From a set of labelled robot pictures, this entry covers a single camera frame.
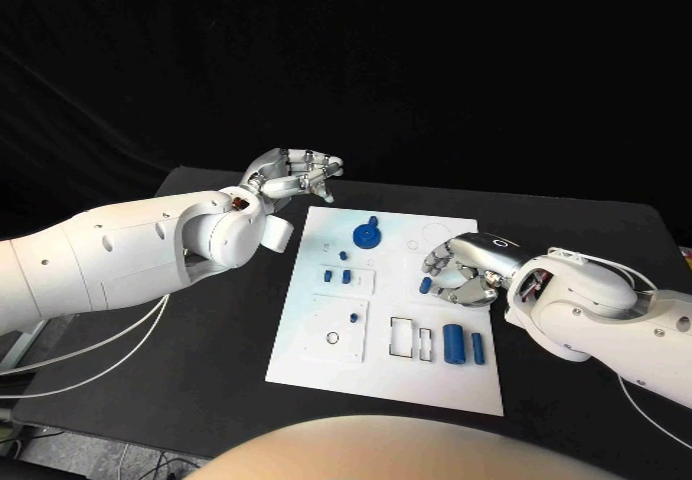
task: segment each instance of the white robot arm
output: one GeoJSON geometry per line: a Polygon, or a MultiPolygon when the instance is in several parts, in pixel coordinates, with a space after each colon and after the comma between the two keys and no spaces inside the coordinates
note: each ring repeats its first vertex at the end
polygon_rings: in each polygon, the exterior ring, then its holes
{"type": "Polygon", "coordinates": [[[573,362],[594,356],[625,380],[692,408],[690,295],[657,291],[643,276],[653,291],[637,292],[628,272],[637,273],[622,265],[556,248],[530,257],[484,233],[448,240],[422,271],[437,276],[451,260],[467,281],[458,288],[432,284],[434,295],[474,307],[506,288],[504,318],[550,353],[573,362]]]}
{"type": "Polygon", "coordinates": [[[144,303],[240,267],[259,244],[282,252],[292,226],[272,213],[297,194],[333,201],[324,180],[341,175],[341,164],[310,150],[274,149],[236,187],[95,208],[0,242],[0,334],[144,303]]]}

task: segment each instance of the black curtain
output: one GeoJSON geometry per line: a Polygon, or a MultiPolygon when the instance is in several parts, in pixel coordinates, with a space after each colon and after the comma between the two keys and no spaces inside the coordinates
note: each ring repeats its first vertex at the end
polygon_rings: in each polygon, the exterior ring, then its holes
{"type": "Polygon", "coordinates": [[[0,236],[279,146],[354,180],[648,203],[692,245],[674,14],[406,5],[3,2],[0,236]]]}

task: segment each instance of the robotic hand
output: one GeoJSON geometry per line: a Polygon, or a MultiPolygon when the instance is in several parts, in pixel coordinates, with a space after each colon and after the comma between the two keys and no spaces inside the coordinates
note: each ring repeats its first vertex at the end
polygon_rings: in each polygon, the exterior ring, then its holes
{"type": "Polygon", "coordinates": [[[634,270],[550,248],[532,257],[486,233],[449,239],[426,256],[434,277],[454,260],[467,281],[429,292],[465,307],[488,305],[507,290],[504,319],[565,360],[594,356],[630,382],[692,408],[692,296],[656,290],[634,270]],[[628,281],[612,270],[620,271],[628,281]],[[653,291],[637,292],[630,273],[653,291]]]}
{"type": "Polygon", "coordinates": [[[291,224],[272,214],[314,193],[343,162],[274,149],[240,185],[95,208],[0,242],[0,335],[56,316],[138,305],[240,267],[264,245],[282,252],[291,224]]]}

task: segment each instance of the black tabletop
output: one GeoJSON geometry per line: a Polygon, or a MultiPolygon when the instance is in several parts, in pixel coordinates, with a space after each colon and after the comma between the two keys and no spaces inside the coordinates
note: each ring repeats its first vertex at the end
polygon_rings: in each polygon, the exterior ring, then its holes
{"type": "MultiPolygon", "coordinates": [[[[238,173],[178,168],[158,195],[216,190],[239,178],[238,173]]],[[[474,218],[480,231],[536,253],[561,246],[635,268],[659,288],[692,291],[692,275],[673,240],[646,205],[341,179],[330,183],[338,208],[474,218]]],[[[504,322],[504,299],[491,307],[504,417],[264,381],[310,205],[323,205],[321,199],[297,197],[279,212],[295,226],[284,254],[261,247],[242,268],[176,292],[160,326],[129,360],[83,387],[21,400],[14,419],[212,457],[255,436],[311,419],[415,416],[520,438],[628,478],[686,476],[690,452],[635,413],[614,373],[594,359],[571,363],[552,356],[504,322]]],[[[115,334],[151,305],[82,314],[53,354],[115,334]]],[[[145,328],[47,367],[29,393],[98,373],[132,348],[145,328]]],[[[689,441],[692,411],[638,387],[630,390],[651,417],[689,441]]]]}

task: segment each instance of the white board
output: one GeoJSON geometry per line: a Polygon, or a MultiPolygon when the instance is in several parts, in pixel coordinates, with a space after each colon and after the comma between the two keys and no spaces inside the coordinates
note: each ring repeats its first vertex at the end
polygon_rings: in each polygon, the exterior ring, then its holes
{"type": "MultiPolygon", "coordinates": [[[[475,220],[310,208],[268,382],[503,415],[488,308],[464,308],[418,292],[425,255],[452,236],[475,231],[475,220]],[[353,244],[353,229],[370,216],[377,217],[382,242],[363,250],[353,244]],[[340,251],[347,254],[344,261],[340,251]],[[330,282],[324,282],[327,269],[330,282]],[[351,271],[350,284],[341,283],[343,269],[351,271]],[[349,312],[357,315],[354,323],[349,312]],[[412,358],[389,354],[392,317],[412,320],[412,358]],[[444,362],[448,323],[464,329],[464,365],[444,362]],[[426,332],[422,335],[431,361],[419,359],[421,328],[431,330],[429,342],[426,332]],[[338,340],[330,344],[333,331],[338,340]],[[473,362],[474,332],[483,336],[484,365],[473,362]]],[[[458,286],[462,281],[448,268],[434,285],[458,286]]]]}

